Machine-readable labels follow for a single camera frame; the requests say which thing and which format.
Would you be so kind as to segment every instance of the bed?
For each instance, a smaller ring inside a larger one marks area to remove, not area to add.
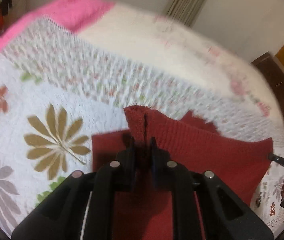
[[[167,89],[154,91],[150,79]],[[91,172],[91,135],[126,129],[122,109],[135,104],[174,119],[192,110],[229,138],[272,137],[274,154],[284,157],[278,102],[252,65],[163,16],[103,0],[55,0],[0,37],[3,232],[10,236],[72,171]],[[68,154],[47,156],[45,145]],[[284,168],[272,163],[250,205],[273,232],[284,221],[283,180]]]

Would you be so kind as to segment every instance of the brown leaf pattern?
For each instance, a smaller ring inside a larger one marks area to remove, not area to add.
[[[20,208],[10,196],[18,195],[15,185],[7,180],[12,173],[13,169],[10,166],[0,165],[0,224],[9,235],[18,225],[15,215],[21,214]]]
[[[40,159],[36,164],[35,170],[42,172],[48,171],[48,179],[54,179],[60,169],[67,172],[67,156],[72,156],[81,164],[85,163],[80,160],[77,155],[83,156],[90,152],[90,149],[83,146],[88,141],[89,137],[82,135],[74,138],[71,143],[69,141],[78,133],[83,125],[83,119],[75,120],[66,129],[67,112],[62,107],[59,113],[55,113],[54,107],[51,104],[46,112],[46,123],[43,124],[37,116],[28,117],[29,124],[36,129],[41,135],[26,134],[24,140],[30,149],[26,157],[30,160]]]

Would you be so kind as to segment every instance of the pink blanket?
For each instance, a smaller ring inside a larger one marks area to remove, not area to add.
[[[0,37],[0,51],[27,25],[37,17],[48,15],[55,22],[72,32],[96,22],[114,6],[103,0],[54,0],[53,2],[27,13]]]

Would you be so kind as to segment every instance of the gray flower pattern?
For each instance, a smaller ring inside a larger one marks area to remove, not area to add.
[[[18,225],[14,217],[21,214],[20,208],[10,196],[19,195],[14,184],[7,180],[12,173],[13,169],[10,166],[0,165],[0,223],[9,235]]]
[[[280,201],[280,199],[281,199],[281,191],[282,191],[283,181],[284,181],[284,176],[279,178],[279,180],[274,185],[273,195],[275,195],[275,197],[278,201]]]

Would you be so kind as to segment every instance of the silver bolt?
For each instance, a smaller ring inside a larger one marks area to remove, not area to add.
[[[175,168],[177,166],[177,163],[175,161],[168,161],[166,163],[166,165],[169,167],[169,168]]]
[[[213,173],[213,171],[206,171],[204,173],[204,176],[209,178],[209,179],[212,179],[214,177],[214,173]]]
[[[120,166],[120,162],[118,162],[118,161],[111,161],[111,162],[110,162],[110,166],[111,166],[112,168],[119,167],[119,166]]]
[[[73,171],[72,172],[72,177],[73,178],[79,178],[79,177],[81,177],[83,175],[83,172],[82,171]]]

